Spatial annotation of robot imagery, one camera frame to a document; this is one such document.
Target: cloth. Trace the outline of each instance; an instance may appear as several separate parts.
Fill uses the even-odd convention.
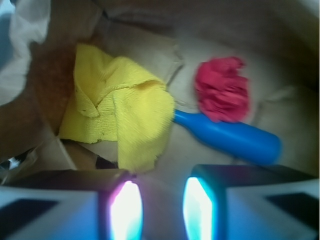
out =
[[[2,15],[4,12],[14,14]],[[50,13],[50,0],[17,1],[15,8],[9,0],[0,3],[0,106],[16,99],[25,88],[32,60],[29,46],[46,39]]]
[[[84,143],[117,141],[119,168],[151,170],[174,117],[165,83],[129,58],[78,44],[74,85],[59,136]]]
[[[183,65],[175,39],[105,17],[100,18],[87,44],[95,45],[111,56],[124,56],[133,60],[163,80],[167,86],[175,82],[173,78]],[[78,143],[110,162],[118,161],[116,141]]]
[[[199,66],[195,90],[200,110],[212,121],[240,122],[249,111],[248,79],[238,75],[237,57],[214,58]]]

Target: brown paper bag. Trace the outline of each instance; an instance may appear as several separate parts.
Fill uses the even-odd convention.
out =
[[[32,22],[32,6],[37,4],[36,0],[26,0],[23,4],[18,1],[12,17],[15,24],[11,26],[11,35],[15,33],[13,26],[17,32],[23,32],[19,27],[25,25],[25,32],[28,33],[26,28],[32,26],[30,34],[31,30],[35,34],[37,29],[44,37],[13,44],[15,53],[23,52],[13,62],[17,58],[23,59],[28,66],[19,76],[20,84],[23,81],[25,84],[23,90],[12,93],[12,98],[15,94],[16,98],[0,105],[0,162],[31,151],[17,169],[1,175],[5,182],[41,170],[92,169],[97,154],[114,162],[117,160],[115,142],[100,142],[98,148],[95,144],[83,144],[91,150],[88,151],[70,141],[63,145],[56,137],[74,90],[73,70],[78,42],[96,45],[113,56],[129,57],[167,83],[182,66],[177,44],[171,38],[110,21],[91,0],[46,1],[50,3],[49,14],[39,17],[41,21],[38,21],[42,26],[48,23],[45,27],[37,29],[38,22]],[[26,13],[21,8],[28,9],[28,22],[25,22],[23,15]],[[22,51],[20,46],[28,47]],[[4,70],[7,76],[12,76],[14,71]],[[7,90],[6,86],[0,84],[1,90]]]

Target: blue plastic handle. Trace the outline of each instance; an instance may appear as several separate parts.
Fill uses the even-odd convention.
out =
[[[242,122],[216,123],[203,113],[179,110],[175,110],[174,122],[204,144],[254,164],[273,164],[281,153],[282,144],[276,135]]]

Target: glowing light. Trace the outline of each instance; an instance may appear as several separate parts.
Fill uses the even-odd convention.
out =
[[[139,187],[131,181],[126,181],[114,191],[109,203],[111,239],[140,239],[143,225],[143,206]]]
[[[183,195],[183,219],[188,239],[216,238],[217,199],[201,178],[188,178]]]

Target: yellow microfiber cloth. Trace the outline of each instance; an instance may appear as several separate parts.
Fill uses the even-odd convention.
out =
[[[78,44],[74,94],[59,136],[83,143],[118,142],[118,166],[151,170],[169,139],[174,99],[166,84],[126,57]]]

